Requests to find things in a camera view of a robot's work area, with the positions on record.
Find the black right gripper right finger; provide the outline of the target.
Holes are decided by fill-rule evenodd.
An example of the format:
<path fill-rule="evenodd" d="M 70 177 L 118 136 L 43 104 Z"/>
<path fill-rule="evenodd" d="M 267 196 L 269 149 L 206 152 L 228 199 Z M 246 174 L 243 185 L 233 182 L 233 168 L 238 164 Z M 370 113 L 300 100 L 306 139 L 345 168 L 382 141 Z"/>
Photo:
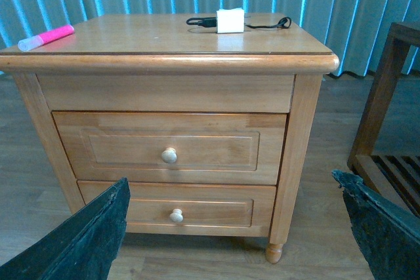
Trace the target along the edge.
<path fill-rule="evenodd" d="M 419 218 L 364 184 L 333 170 L 343 188 L 352 234 L 375 279 L 419 278 Z"/>

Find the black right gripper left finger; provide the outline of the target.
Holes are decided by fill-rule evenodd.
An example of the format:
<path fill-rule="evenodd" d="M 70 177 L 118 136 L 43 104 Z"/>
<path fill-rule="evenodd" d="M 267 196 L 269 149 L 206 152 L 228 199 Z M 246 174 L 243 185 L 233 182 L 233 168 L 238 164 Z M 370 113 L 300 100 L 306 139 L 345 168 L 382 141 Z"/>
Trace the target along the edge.
<path fill-rule="evenodd" d="M 107 279 L 127 227 L 122 178 L 44 238 L 1 266 L 2 279 Z"/>

